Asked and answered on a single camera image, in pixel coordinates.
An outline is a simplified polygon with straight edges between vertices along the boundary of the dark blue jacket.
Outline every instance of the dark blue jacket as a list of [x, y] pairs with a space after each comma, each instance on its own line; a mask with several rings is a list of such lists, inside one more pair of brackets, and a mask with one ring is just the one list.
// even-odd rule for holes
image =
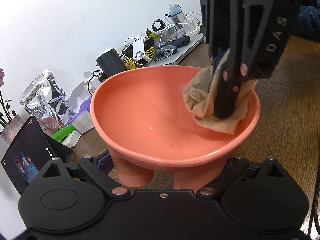
[[320, 0], [301, 0], [298, 17], [290, 31], [320, 43]]

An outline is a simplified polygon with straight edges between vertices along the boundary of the bowl rim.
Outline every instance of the bowl rim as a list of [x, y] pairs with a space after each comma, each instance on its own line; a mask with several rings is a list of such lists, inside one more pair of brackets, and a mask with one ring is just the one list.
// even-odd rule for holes
[[171, 159], [168, 160], [168, 159], [156, 158], [156, 157], [153, 157], [150, 155], [145, 155], [142, 153], [137, 153], [137, 152], [128, 150], [128, 149], [118, 145], [108, 135], [106, 135], [106, 133], [103, 131], [103, 129], [100, 127], [100, 125], [98, 123], [98, 120], [96, 118], [95, 111], [94, 111], [95, 98], [96, 98], [97, 94], [99, 93], [99, 90], [101, 89], [103, 84], [105, 84], [106, 82], [109, 82], [110, 80], [115, 79], [115, 78], [119, 78], [121, 75], [124, 75], [125, 73], [130, 72], [130, 71], [143, 71], [143, 69], [151, 69], [151, 68], [157, 68], [157, 67], [162, 67], [162, 68], [163, 67], [190, 67], [190, 68], [201, 69], [199, 67], [192, 67], [192, 66], [166, 65], [166, 66], [150, 66], [150, 67], [146, 67], [146, 68], [136, 68], [136, 69], [132, 69], [132, 70], [127, 70], [127, 71], [120, 72], [120, 73], [113, 75], [112, 77], [106, 79], [96, 89], [96, 91], [94, 92], [94, 94], [92, 96], [91, 105], [90, 105], [90, 113], [91, 113], [92, 123], [93, 123], [97, 133], [105, 141], [105, 143], [108, 145], [108, 147], [113, 148], [119, 154], [124, 155], [128, 158], [136, 159], [138, 161], [150, 163], [153, 165], [159, 165], [159, 166], [166, 166], [166, 167], [199, 166], [199, 165], [202, 165], [205, 163], [209, 163], [213, 160], [216, 160], [216, 159], [228, 154], [229, 152], [232, 152], [234, 149], [236, 149], [241, 143], [243, 143], [246, 140], [246, 138], [252, 133], [253, 129], [256, 127], [256, 125], [259, 121], [259, 118], [260, 118], [261, 103], [260, 103], [260, 100], [259, 100], [257, 93], [253, 90], [252, 96], [255, 97], [255, 99], [257, 101], [257, 108], [256, 108], [256, 112], [254, 114], [254, 117], [253, 117], [251, 123], [238, 137], [236, 137], [231, 142], [227, 143], [223, 147], [221, 147], [211, 153], [208, 153], [208, 154], [202, 155], [202, 156], [198, 156], [198, 157], [194, 157], [194, 158], [184, 159], [184, 160], [171, 160]]

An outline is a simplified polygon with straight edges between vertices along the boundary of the computer mouse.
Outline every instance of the computer mouse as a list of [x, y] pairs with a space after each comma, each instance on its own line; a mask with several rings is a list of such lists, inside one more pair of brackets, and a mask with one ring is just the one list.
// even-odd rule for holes
[[189, 43], [189, 41], [190, 41], [190, 37], [184, 36], [184, 37], [177, 38], [173, 41], [168, 41], [165, 45], [174, 45], [179, 48], [179, 47], [187, 45]]
[[153, 59], [157, 61], [169, 57], [177, 52], [177, 48], [178, 47], [174, 45], [164, 45], [161, 49], [156, 51]]

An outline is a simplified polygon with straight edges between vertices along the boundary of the brown cloth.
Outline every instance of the brown cloth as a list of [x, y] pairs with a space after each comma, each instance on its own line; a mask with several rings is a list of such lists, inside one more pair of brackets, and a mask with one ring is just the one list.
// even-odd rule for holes
[[235, 111], [230, 117], [219, 119], [214, 116], [214, 102], [217, 96], [221, 65], [228, 59], [228, 55], [229, 50], [220, 60], [215, 72], [212, 65], [199, 71], [186, 86], [183, 99], [187, 109], [193, 113], [197, 124], [218, 132], [234, 134], [237, 123], [245, 118], [248, 101], [251, 100], [252, 90], [257, 80], [242, 83], [236, 100]]

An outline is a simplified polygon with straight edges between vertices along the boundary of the flower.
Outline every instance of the flower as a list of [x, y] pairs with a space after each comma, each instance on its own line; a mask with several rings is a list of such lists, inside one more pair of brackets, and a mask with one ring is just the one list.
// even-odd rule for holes
[[4, 72], [3, 72], [2, 68], [0, 68], [0, 87], [4, 84], [3, 78], [4, 78]]

